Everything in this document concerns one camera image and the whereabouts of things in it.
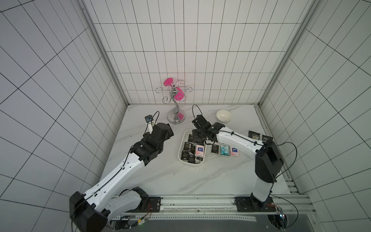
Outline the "pink cup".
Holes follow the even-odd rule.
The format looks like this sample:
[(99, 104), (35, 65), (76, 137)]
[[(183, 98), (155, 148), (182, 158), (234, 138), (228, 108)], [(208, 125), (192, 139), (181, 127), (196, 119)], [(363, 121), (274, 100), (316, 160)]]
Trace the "pink cup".
[(177, 94), (175, 95), (174, 99), (179, 102), (183, 102), (185, 100), (185, 94), (184, 92), (179, 88), (176, 87), (176, 90), (178, 91)]
[(169, 87), (169, 86), (172, 86), (173, 83), (174, 83), (174, 79), (173, 79), (173, 78), (167, 78), (167, 79), (164, 81), (163, 85), (166, 86), (166, 87)]

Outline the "pink cup lower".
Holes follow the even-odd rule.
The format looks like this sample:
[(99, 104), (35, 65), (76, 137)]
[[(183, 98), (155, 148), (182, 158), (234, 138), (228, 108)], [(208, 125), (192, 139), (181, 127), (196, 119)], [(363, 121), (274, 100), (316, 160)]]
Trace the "pink cup lower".
[(184, 92), (179, 88), (176, 87), (176, 90), (178, 91), (177, 94), (175, 95), (174, 99), (179, 102), (183, 102), (185, 100), (185, 94)]

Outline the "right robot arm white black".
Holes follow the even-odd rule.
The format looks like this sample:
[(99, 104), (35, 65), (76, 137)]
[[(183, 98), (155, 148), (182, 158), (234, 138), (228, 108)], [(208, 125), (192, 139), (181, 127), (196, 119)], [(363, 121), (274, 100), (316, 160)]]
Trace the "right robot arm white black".
[(211, 141), (228, 145), (247, 154), (255, 161), (257, 181), (250, 202), (262, 207), (270, 197), (276, 178), (284, 165), (275, 142), (271, 139), (264, 142), (243, 136), (219, 122), (211, 124), (203, 115), (197, 115), (192, 124), (195, 126), (192, 131), (195, 141)]

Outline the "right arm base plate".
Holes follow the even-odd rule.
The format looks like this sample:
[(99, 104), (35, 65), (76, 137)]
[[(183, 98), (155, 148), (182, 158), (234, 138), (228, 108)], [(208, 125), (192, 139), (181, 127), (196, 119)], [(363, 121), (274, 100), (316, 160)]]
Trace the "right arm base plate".
[(234, 204), (237, 207), (238, 212), (243, 213), (273, 213), (276, 212), (276, 207), (273, 206), (272, 197), (268, 197), (265, 203), (261, 203), (259, 200), (250, 199), (251, 197), (235, 197)]

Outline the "aluminium mounting rail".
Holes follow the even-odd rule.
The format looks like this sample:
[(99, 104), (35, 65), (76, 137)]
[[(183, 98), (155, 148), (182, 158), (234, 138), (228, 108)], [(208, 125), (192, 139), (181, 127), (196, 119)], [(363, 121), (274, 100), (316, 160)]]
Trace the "aluminium mounting rail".
[(161, 207), (158, 213), (123, 213), (116, 217), (138, 220), (191, 220), (191, 219), (236, 219), (255, 221), (256, 215), (300, 215), (314, 214), (314, 206), (306, 195), (271, 196), (276, 212), (273, 213), (243, 213), (238, 212), (234, 204), (235, 197), (244, 195), (162, 195)]

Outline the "white storage box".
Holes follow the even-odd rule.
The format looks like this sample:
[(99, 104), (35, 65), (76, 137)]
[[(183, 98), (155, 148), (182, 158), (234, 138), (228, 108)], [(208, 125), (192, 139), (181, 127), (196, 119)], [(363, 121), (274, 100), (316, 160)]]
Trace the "white storage box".
[(207, 152), (206, 143), (193, 141), (192, 129), (186, 130), (180, 144), (178, 159), (181, 163), (200, 166), (205, 162)]

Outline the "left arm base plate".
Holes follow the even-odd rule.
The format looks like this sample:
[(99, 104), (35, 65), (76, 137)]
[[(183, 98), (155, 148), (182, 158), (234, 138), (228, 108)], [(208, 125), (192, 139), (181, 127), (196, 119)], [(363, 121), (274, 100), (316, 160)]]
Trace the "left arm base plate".
[(161, 207), (161, 197), (147, 197), (142, 199), (136, 209), (126, 211), (126, 213), (158, 213)]

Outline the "chrome cup holder stand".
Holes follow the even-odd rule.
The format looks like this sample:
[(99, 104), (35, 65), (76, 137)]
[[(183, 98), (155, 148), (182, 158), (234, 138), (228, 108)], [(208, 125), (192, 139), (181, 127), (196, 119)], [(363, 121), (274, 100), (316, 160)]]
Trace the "chrome cup holder stand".
[(174, 103), (175, 104), (175, 107), (168, 112), (167, 114), (167, 120), (171, 123), (171, 124), (174, 124), (174, 125), (177, 125), (177, 124), (181, 124), (184, 120), (185, 120), (185, 112), (183, 110), (180, 109), (180, 106), (179, 106), (179, 103), (181, 103), (180, 101), (176, 101), (174, 99), (175, 95), (177, 94), (177, 90), (176, 90), (176, 87), (179, 87), (183, 92), (184, 94), (187, 92), (192, 92), (193, 91), (193, 88), (192, 87), (189, 87), (189, 86), (186, 86), (185, 85), (185, 81), (184, 80), (174, 80), (174, 83), (172, 86), (169, 86), (169, 87), (166, 87), (163, 85), (163, 87), (158, 87), (156, 88), (155, 92), (156, 93), (168, 93), (169, 95), (168, 96), (164, 96), (163, 99), (162, 99), (162, 103), (163, 104), (169, 104), (169, 103)]

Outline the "teal cartoon tissue pack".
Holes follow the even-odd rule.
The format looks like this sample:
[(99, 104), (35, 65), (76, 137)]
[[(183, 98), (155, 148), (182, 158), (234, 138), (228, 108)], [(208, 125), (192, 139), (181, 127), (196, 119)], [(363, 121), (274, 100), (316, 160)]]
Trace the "teal cartoon tissue pack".
[(229, 157), (231, 155), (230, 146), (220, 145), (220, 155), (223, 157)]

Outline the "black tissue pack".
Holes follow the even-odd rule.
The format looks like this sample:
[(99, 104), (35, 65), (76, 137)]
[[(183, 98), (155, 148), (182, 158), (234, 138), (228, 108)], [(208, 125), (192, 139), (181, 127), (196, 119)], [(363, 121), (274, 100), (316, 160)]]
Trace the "black tissue pack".
[(213, 155), (219, 155), (219, 145), (211, 145), (211, 154)]
[(187, 161), (188, 161), (188, 163), (195, 164), (196, 163), (195, 155), (189, 154), (188, 157), (187, 157)]
[(187, 151), (189, 151), (191, 148), (192, 148), (192, 143), (190, 143), (190, 142), (185, 142), (184, 143), (184, 148), (183, 148), (183, 150), (187, 150)]

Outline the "white ceramic bowl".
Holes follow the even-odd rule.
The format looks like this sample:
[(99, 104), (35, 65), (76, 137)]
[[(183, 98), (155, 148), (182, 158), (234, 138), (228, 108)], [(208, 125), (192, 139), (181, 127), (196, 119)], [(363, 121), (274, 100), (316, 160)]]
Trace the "white ceramic bowl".
[(230, 122), (232, 119), (232, 114), (228, 110), (219, 110), (216, 113), (216, 117), (221, 122)]

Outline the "pink cup upper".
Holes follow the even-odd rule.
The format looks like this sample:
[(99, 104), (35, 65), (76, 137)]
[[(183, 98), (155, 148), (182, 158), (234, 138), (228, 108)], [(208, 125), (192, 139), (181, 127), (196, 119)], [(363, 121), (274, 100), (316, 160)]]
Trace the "pink cup upper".
[(163, 85), (166, 86), (166, 87), (169, 87), (169, 86), (172, 86), (173, 83), (174, 83), (174, 79), (173, 79), (173, 78), (167, 78), (167, 79), (164, 81)]

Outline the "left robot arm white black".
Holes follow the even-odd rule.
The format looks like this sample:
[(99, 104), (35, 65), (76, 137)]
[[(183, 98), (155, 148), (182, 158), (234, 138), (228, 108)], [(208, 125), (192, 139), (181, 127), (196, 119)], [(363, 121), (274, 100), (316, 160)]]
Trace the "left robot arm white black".
[(127, 157), (110, 174), (84, 193), (75, 192), (69, 199), (71, 228), (81, 232), (101, 232), (113, 218), (128, 211), (145, 209), (148, 195), (140, 187), (116, 198), (114, 195), (135, 172), (163, 151), (164, 142), (173, 135), (169, 124), (155, 124), (130, 147)]

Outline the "black snack bag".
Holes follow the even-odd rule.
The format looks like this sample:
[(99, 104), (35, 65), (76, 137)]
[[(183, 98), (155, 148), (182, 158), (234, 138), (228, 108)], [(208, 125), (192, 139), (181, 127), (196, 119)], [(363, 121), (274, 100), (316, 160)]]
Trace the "black snack bag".
[(254, 140), (260, 140), (260, 133), (258, 133), (258, 132), (254, 132), (254, 131), (249, 131), (248, 132), (248, 137), (249, 138), (252, 138), (252, 139), (254, 139)]
[(271, 145), (273, 142), (273, 138), (270, 136), (262, 135), (262, 143), (264, 145)]

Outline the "pink Tempo tissue pack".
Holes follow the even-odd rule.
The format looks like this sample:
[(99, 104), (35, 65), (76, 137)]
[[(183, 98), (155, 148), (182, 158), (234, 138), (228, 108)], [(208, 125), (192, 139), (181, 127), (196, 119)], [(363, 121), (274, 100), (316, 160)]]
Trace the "pink Tempo tissue pack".
[(203, 145), (196, 145), (195, 156), (204, 158), (204, 149), (205, 147)]
[(231, 157), (239, 157), (238, 149), (231, 147)]

